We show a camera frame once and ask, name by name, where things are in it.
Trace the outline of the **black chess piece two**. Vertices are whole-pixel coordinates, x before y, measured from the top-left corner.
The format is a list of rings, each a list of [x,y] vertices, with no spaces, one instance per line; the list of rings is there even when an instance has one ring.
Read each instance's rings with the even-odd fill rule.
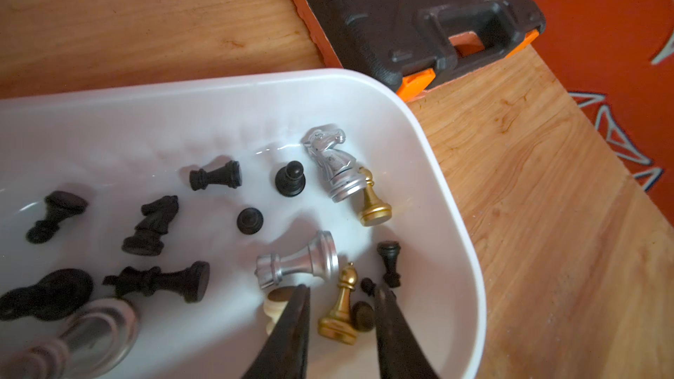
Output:
[[[140,256],[158,256],[164,248],[161,237],[169,232],[170,222],[179,211],[178,196],[164,196],[142,205],[144,219],[132,236],[124,239],[122,251]]]

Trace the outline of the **black orange tool case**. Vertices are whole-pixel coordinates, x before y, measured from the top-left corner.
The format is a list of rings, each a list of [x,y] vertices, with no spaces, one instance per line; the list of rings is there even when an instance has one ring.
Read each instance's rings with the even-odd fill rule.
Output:
[[[533,0],[292,0],[329,68],[406,102],[517,54],[546,28]]]

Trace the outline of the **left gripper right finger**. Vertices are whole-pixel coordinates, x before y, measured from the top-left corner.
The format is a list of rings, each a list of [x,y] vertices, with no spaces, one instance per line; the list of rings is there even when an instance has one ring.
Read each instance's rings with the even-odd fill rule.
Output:
[[[374,313],[381,378],[439,378],[386,284],[375,287]]]

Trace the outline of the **white rectangular storage box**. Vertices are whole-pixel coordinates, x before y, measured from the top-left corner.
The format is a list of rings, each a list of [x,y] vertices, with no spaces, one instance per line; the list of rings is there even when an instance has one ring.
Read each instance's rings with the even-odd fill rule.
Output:
[[[204,299],[130,301],[139,338],[112,378],[238,378],[267,338],[262,254],[329,231],[341,264],[379,281],[400,244],[398,306],[435,372],[472,378],[484,282],[419,123],[344,70],[103,89],[1,103],[1,289],[60,268],[93,295],[126,267],[211,267]]]

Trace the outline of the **gold chess pawn bottom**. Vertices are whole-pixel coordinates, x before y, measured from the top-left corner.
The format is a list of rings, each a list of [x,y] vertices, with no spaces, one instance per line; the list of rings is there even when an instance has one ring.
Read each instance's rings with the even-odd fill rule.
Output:
[[[328,314],[319,319],[318,333],[329,340],[346,345],[355,345],[358,331],[352,325],[350,298],[356,289],[358,273],[354,263],[342,269],[337,287],[338,298]]]

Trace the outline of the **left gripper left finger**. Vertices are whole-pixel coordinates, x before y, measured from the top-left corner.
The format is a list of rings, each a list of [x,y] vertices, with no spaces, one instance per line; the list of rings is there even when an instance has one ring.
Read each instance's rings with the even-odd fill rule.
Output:
[[[296,289],[272,334],[243,378],[305,378],[308,363],[311,289]]]

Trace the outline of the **black chess piece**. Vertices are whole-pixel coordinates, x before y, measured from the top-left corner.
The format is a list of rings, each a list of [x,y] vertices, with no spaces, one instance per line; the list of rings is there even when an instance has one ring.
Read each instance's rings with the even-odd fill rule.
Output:
[[[90,300],[93,286],[91,276],[84,270],[57,270],[34,285],[3,294],[1,321],[26,317],[41,321],[65,319]]]

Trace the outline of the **silver chess knight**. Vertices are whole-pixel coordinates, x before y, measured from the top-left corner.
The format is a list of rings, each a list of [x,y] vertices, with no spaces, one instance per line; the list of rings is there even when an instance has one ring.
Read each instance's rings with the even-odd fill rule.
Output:
[[[367,187],[366,176],[351,154],[337,149],[346,141],[346,133],[340,129],[316,128],[308,133],[303,142],[308,153],[321,169],[329,186],[329,196],[339,203]]]

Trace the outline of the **cream chess pawn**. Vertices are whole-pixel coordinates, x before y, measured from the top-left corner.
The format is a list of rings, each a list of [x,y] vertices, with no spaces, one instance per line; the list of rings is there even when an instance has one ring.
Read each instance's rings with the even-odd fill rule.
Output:
[[[295,289],[295,286],[280,287],[270,291],[266,296],[263,302],[263,312],[270,319],[266,326],[267,335],[272,334]]]

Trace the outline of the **gold chess piece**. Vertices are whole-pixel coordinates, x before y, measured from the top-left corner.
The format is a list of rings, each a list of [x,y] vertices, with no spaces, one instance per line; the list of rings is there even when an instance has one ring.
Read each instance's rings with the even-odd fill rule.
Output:
[[[370,170],[359,168],[359,173],[365,175],[367,182],[363,190],[363,209],[359,212],[361,224],[366,227],[381,225],[392,217],[391,205],[384,202],[374,191],[374,180]]]

